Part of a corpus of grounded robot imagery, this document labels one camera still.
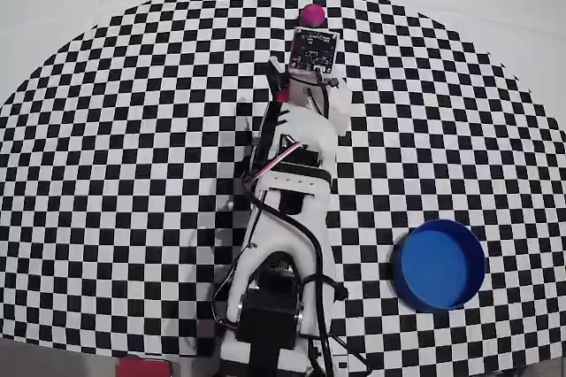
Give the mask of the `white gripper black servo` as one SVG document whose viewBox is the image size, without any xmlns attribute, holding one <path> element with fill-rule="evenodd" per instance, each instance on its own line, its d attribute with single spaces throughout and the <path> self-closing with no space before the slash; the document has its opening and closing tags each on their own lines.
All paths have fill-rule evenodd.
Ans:
<svg viewBox="0 0 566 377">
<path fill-rule="evenodd" d="M 350 126 L 352 91 L 343 78 L 314 71 L 287 68 L 277 57 L 266 64 L 266 77 L 274 99 L 306 107 L 328 119 L 337 135 L 345 135 Z"/>
</svg>

